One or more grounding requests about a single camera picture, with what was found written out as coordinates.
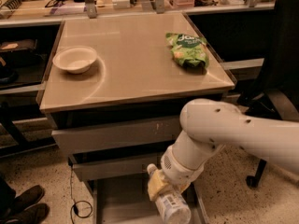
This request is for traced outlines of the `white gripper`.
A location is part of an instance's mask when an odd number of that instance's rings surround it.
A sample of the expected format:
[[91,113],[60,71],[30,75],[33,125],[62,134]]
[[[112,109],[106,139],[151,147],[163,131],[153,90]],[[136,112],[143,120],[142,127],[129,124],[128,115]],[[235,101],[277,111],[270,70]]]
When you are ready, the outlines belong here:
[[195,159],[195,168],[185,166],[175,156],[173,147],[168,147],[161,157],[162,170],[156,169],[149,172],[149,199],[154,202],[159,195],[173,188],[171,184],[183,185],[193,182],[203,172],[204,163],[205,160],[198,157]]

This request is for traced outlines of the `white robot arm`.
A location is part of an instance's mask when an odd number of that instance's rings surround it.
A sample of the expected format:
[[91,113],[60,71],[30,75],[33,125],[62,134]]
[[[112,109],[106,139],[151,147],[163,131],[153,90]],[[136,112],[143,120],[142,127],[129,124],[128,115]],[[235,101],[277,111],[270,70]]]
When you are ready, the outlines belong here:
[[195,99],[183,106],[179,123],[181,132],[163,154],[161,168],[149,173],[152,201],[171,189],[184,191],[225,145],[242,147],[289,172],[299,172],[298,122],[251,117],[232,104]]

